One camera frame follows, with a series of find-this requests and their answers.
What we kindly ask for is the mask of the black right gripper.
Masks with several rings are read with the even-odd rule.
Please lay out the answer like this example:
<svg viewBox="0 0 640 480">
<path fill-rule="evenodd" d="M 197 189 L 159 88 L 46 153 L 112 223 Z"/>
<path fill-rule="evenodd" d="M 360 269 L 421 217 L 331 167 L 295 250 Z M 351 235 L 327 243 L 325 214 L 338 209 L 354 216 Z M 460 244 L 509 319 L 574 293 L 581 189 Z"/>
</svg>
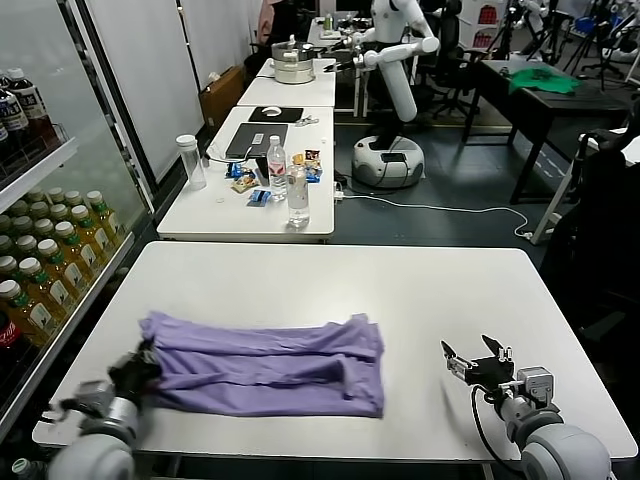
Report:
<svg viewBox="0 0 640 480">
<path fill-rule="evenodd" d="M 502 384 L 513 380 L 514 363 L 498 358 L 510 358 L 511 348 L 504 347 L 498 340 L 482 335 L 482 340 L 495 357 L 485 357 L 470 363 L 458 356 L 444 340 L 440 342 L 446 368 L 452 374 L 464 374 L 466 384 Z"/>
</svg>

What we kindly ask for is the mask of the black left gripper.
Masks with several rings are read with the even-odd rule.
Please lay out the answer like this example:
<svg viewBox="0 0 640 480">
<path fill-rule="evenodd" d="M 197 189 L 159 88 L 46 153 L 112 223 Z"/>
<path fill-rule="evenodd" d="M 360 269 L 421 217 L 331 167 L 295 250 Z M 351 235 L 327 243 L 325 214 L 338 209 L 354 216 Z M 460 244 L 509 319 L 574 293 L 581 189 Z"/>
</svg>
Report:
<svg viewBox="0 0 640 480">
<path fill-rule="evenodd" d="M 143 339 L 136 353 L 123 356 L 109 368 L 117 395 L 141 395 L 160 378 L 160 364 L 152 347 L 152 340 Z"/>
</svg>

